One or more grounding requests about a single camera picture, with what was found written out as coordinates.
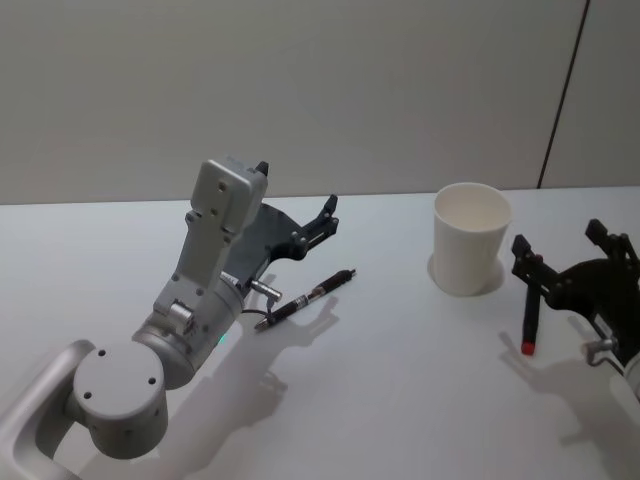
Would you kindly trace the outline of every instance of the black pen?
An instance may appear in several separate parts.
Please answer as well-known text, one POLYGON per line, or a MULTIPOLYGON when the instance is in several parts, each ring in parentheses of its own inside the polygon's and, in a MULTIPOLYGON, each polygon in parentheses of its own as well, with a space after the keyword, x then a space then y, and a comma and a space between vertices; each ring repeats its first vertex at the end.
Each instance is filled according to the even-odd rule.
POLYGON ((299 296, 295 300, 287 303, 282 308, 279 308, 278 310, 273 312, 271 315, 267 315, 266 317, 264 317, 264 319, 256 324, 255 329, 261 332, 273 327, 274 325, 277 325, 298 310, 302 310, 314 300, 317 300, 318 298, 323 297, 329 292, 332 292, 336 288, 344 285, 355 275, 355 270, 340 270, 333 277, 327 278, 324 282, 322 282, 306 295, 299 296))

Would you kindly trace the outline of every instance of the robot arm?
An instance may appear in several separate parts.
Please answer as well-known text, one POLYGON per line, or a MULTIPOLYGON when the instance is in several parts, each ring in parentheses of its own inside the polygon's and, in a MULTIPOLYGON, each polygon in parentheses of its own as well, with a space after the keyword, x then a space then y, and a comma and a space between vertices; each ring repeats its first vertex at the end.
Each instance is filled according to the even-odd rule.
POLYGON ((554 310, 571 310, 587 319, 601 340, 585 345, 591 366, 611 363, 624 375, 640 398, 640 261, 626 234, 609 234, 598 220, 591 220, 586 236, 606 258, 578 263, 556 272, 535 255, 522 236, 516 236, 513 274, 528 285, 527 318, 535 315, 532 296, 542 296, 554 310), (606 355, 613 355, 620 368, 606 355))
POLYGON ((67 347, 0 417, 0 478, 69 480, 51 458, 74 421, 113 458, 151 451, 167 428, 166 391, 187 384, 241 314, 251 289, 280 258, 302 260, 337 231, 331 196, 300 226, 262 204, 268 165, 203 163, 186 215, 178 265, 132 341, 67 347))

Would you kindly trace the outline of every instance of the cup rim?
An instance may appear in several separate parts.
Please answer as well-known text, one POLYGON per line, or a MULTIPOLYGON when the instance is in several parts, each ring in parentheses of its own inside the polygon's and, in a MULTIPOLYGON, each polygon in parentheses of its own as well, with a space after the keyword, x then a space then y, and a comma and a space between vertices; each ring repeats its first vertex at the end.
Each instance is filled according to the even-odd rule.
POLYGON ((497 231, 502 230, 503 228, 509 226, 509 224, 513 220, 513 209, 511 208, 511 203, 509 203, 509 200, 507 200, 507 197, 505 197, 504 194, 500 190, 498 190, 497 188, 494 188, 491 185, 487 185, 485 183, 478 183, 478 182, 458 182, 458 183, 451 183, 449 185, 446 185, 446 186, 442 187, 440 190, 438 190, 438 192, 436 193, 436 196, 433 199, 433 214, 435 215, 435 217, 438 220, 440 220, 442 223, 444 223, 448 227, 450 227, 450 228, 452 228, 454 230, 457 230, 459 232, 467 233, 467 234, 497 232, 497 231), (500 197, 502 199, 502 201, 504 201, 505 204, 507 205, 507 208, 508 208, 508 211, 509 211, 509 216, 508 216, 507 220, 505 222, 503 222, 502 224, 500 224, 499 226, 495 227, 495 228, 485 228, 485 229, 481 229, 481 230, 467 230, 467 229, 464 229, 464 228, 460 228, 460 227, 458 227, 456 225, 453 225, 451 222, 448 222, 444 218, 442 218, 440 213, 438 213, 438 209, 436 207, 436 203, 438 201, 438 197, 440 196, 440 194, 444 193, 445 191, 447 191, 447 190, 449 190, 451 188, 464 187, 464 186, 482 187, 482 188, 485 188, 485 189, 490 190, 493 193, 497 194, 498 197, 500 197))

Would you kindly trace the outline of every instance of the black bracket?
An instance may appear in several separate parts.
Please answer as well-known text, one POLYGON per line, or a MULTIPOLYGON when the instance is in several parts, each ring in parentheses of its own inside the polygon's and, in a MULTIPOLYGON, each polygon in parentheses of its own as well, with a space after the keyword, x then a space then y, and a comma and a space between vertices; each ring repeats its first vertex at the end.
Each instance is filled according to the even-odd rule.
MULTIPOLYGON (((611 339, 611 352, 624 366, 640 352, 640 261, 626 234, 609 234, 599 220, 591 220, 586 236, 606 254, 557 272, 516 236, 513 274, 537 292, 554 310, 571 310, 585 317, 598 335, 611 339)), ((525 319, 531 314, 525 311, 525 319)))
POLYGON ((281 258, 302 260, 307 252, 335 235, 339 220, 333 216, 338 197, 331 195, 318 216, 304 226, 284 212, 263 203, 255 221, 233 245, 224 273, 243 297, 267 267, 281 258))

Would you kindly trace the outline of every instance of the red pen tip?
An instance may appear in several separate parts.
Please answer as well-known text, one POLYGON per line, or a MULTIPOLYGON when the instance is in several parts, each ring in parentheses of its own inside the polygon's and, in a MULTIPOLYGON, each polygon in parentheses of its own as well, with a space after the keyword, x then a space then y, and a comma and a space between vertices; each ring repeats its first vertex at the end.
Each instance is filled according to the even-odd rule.
POLYGON ((523 342, 522 346, 520 347, 520 351, 522 352, 523 355, 526 355, 527 357, 531 357, 533 356, 533 353, 536 351, 536 344, 531 342, 523 342))

